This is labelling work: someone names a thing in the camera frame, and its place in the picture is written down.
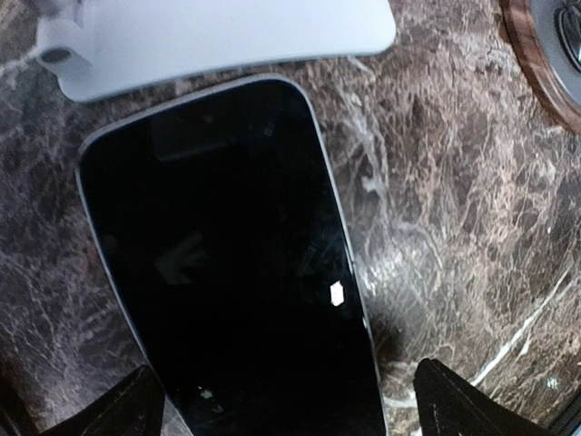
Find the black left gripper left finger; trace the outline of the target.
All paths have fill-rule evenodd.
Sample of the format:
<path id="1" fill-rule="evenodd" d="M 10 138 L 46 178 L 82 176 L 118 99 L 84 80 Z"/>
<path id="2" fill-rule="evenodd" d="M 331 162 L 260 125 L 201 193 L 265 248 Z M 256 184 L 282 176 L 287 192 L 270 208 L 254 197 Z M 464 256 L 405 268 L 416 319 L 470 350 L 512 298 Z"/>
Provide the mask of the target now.
<path id="1" fill-rule="evenodd" d="M 159 435 L 164 401 L 165 394 L 152 369 L 142 365 L 43 435 Z"/>

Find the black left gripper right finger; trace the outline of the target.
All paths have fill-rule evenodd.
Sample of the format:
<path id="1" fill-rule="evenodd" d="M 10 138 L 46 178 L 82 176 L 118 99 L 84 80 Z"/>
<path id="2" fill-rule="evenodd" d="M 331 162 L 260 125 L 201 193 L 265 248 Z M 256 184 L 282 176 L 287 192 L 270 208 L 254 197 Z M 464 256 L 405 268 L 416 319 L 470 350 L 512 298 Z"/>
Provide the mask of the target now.
<path id="1" fill-rule="evenodd" d="M 549 434 L 492 401 L 438 360 L 419 363 L 413 386 L 424 436 Z"/>

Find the black phone grey edge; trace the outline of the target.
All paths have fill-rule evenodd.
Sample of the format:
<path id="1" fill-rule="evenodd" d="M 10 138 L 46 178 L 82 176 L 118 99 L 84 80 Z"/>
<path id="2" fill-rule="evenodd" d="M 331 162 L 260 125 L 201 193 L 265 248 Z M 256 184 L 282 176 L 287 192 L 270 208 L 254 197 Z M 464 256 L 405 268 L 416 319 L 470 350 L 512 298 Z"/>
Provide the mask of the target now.
<path id="1" fill-rule="evenodd" d="M 320 128 L 255 75 L 104 127 L 79 191 L 115 296 L 195 435 L 384 435 Z"/>

